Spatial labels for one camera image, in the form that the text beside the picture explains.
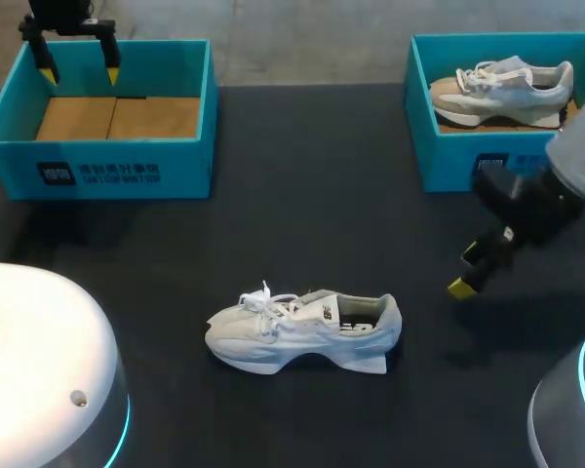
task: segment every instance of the gray floor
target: gray floor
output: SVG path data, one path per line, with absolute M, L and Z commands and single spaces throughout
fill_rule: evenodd
M 585 0 L 97 0 L 118 36 L 208 38 L 220 84 L 402 81 L 413 33 L 585 30 Z M 27 0 L 0 0 L 0 86 Z

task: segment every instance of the brown cardboard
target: brown cardboard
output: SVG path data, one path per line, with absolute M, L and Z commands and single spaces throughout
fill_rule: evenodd
M 576 106 L 576 102 L 574 102 L 573 99 L 567 104 L 567 114 L 565 120 L 567 121 L 571 119 L 574 114 L 576 114 L 576 112 L 578 112 L 578 107 Z M 469 134 L 473 132 L 541 132 L 542 130 L 550 130 L 520 125 L 511 119 L 506 119 L 503 117 L 494 117 L 492 119 L 488 119 L 479 127 L 474 129 L 455 127 L 449 121 L 441 120 L 437 114 L 436 118 L 438 118 L 438 127 L 440 127 L 441 134 Z
M 115 97 L 51 97 L 36 139 L 106 139 L 116 100 Z
M 118 98 L 108 139 L 195 137 L 198 97 Z

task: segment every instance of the logo on box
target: logo on box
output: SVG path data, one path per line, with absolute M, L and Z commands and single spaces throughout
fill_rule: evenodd
M 75 185 L 76 179 L 67 163 L 37 163 L 39 175 L 46 185 Z
M 509 153 L 481 153 L 475 160 L 475 166 L 472 168 L 472 175 L 486 166 L 505 166 L 509 159 Z

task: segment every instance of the white sneaker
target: white sneaker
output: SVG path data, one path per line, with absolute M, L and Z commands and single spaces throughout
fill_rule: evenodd
M 317 291 L 302 297 L 264 291 L 209 319 L 206 344 L 221 361 L 243 371 L 275 373 L 297 356 L 318 353 L 344 369 L 386 373 L 385 353 L 401 333 L 390 294 L 354 297 Z
M 502 116 L 533 127 L 558 128 L 573 79 L 569 61 L 548 68 L 511 57 L 481 62 L 474 70 L 458 68 L 455 77 L 432 83 L 429 93 L 438 114 L 465 127 Z

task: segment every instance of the blue cardboard box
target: blue cardboard box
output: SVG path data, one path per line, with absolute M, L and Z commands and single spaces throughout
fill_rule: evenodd
M 209 196 L 217 104 L 209 41 L 118 44 L 122 63 L 114 87 L 98 41 L 48 43 L 60 74 L 57 86 L 36 69 L 29 47 L 22 46 L 0 93 L 0 179 L 11 199 Z M 199 97 L 196 134 L 35 141 L 51 97 Z
M 434 81 L 480 61 L 519 56 L 527 63 L 574 66 L 574 101 L 585 102 L 585 32 L 415 35 L 411 38 L 405 108 L 426 192 L 470 190 L 484 164 L 503 164 L 529 175 L 547 164 L 551 131 L 442 134 L 429 95 Z

